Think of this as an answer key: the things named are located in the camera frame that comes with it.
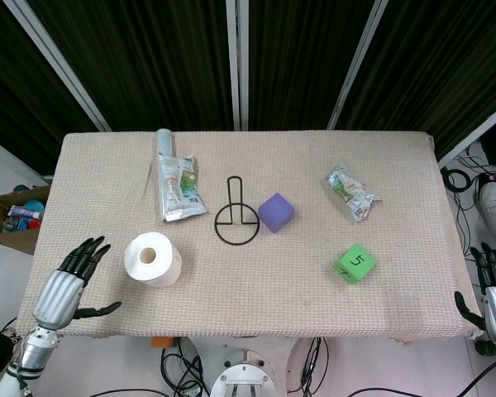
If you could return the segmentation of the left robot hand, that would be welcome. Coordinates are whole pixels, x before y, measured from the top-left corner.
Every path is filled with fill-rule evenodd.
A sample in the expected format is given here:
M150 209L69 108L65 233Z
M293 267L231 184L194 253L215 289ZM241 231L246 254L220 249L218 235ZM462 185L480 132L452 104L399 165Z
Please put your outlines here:
M32 310L38 326L59 331L74 320L106 316L122 306L120 301L116 301L99 309L79 307L83 292L99 261L110 248L103 236L90 237L64 258L50 274Z

